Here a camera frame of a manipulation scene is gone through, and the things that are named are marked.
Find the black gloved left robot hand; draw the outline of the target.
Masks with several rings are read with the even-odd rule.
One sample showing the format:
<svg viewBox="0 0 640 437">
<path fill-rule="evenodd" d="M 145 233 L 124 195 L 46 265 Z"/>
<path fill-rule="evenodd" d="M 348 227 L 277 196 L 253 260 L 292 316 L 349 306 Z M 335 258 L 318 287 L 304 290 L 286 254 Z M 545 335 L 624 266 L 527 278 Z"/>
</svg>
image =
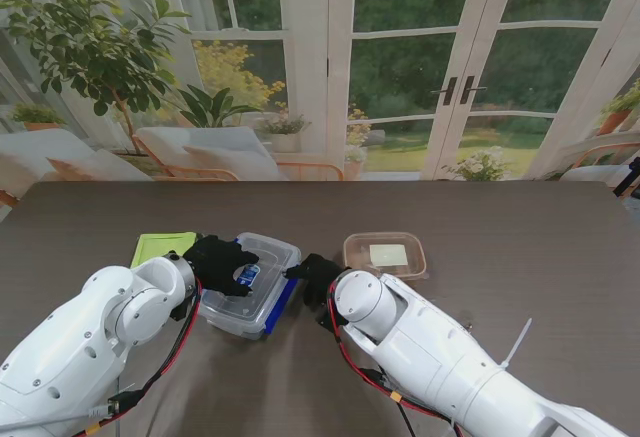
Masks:
<svg viewBox="0 0 640 437">
<path fill-rule="evenodd" d="M 234 273 L 259 261 L 256 254 L 243 250 L 239 243 L 224 241 L 215 235 L 197 240 L 183 258 L 204 289 L 231 297 L 246 297 L 251 292 L 249 286 L 234 279 Z"/>
</svg>

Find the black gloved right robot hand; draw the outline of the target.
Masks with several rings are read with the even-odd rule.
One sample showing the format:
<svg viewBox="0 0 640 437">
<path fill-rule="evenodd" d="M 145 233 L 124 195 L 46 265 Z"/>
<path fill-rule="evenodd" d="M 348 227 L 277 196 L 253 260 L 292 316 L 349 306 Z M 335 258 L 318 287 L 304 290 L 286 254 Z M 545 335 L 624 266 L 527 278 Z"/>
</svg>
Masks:
<svg viewBox="0 0 640 437">
<path fill-rule="evenodd" d="M 286 270 L 288 280 L 300 280 L 306 283 L 303 292 L 305 306 L 315 310 L 326 304 L 326 296 L 331 283 L 348 267 L 342 267 L 319 254 L 309 254 L 300 264 Z"/>
</svg>

